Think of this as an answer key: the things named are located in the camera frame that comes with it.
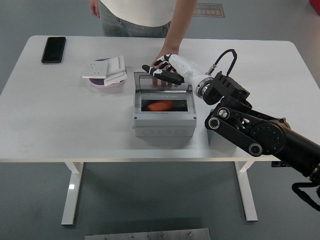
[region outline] white table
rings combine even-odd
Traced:
[[[61,224],[73,224],[84,162],[235,162],[246,218],[258,220],[246,170],[277,159],[251,157],[218,134],[208,140],[204,121],[214,106],[194,97],[192,137],[134,135],[134,72],[154,60],[163,39],[68,36],[62,63],[44,65],[47,37],[28,40],[0,96],[0,162],[66,163],[71,179]],[[238,60],[230,77],[251,93],[253,109],[286,117],[294,131],[320,144],[320,90],[292,43],[184,39],[179,54],[206,72],[231,48]],[[122,86],[101,89],[82,78],[85,61],[119,55],[127,71]],[[226,55],[216,72],[226,74],[231,61]]]

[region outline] metal plate on floor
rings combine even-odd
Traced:
[[[221,4],[215,3],[197,3],[194,13],[194,17],[213,17],[224,18],[225,13]]]
[[[85,240],[210,240],[208,228],[88,235]]]

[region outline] orange object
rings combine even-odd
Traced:
[[[152,112],[166,112],[174,107],[171,100],[159,100],[155,103],[148,105],[146,108]]]

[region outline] white shirt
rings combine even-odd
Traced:
[[[172,20],[176,0],[101,0],[116,17],[146,27],[159,27]]]

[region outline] person's hand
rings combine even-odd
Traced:
[[[90,0],[89,7],[90,7],[90,10],[91,10],[91,14],[99,19],[100,18],[99,0]]]
[[[166,48],[163,46],[163,48],[161,49],[161,51],[159,52],[158,56],[156,56],[155,60],[152,62],[151,64],[151,67],[155,68],[155,69],[159,69],[161,67],[161,63],[157,66],[155,66],[155,62],[161,58],[162,56],[164,55],[167,55],[167,54],[176,54],[178,55],[179,54],[179,49],[171,49],[171,48]],[[152,85],[154,87],[158,86],[158,79],[157,78],[153,78],[152,79]],[[161,87],[172,87],[172,83],[170,82],[166,82],[166,81],[161,81]]]

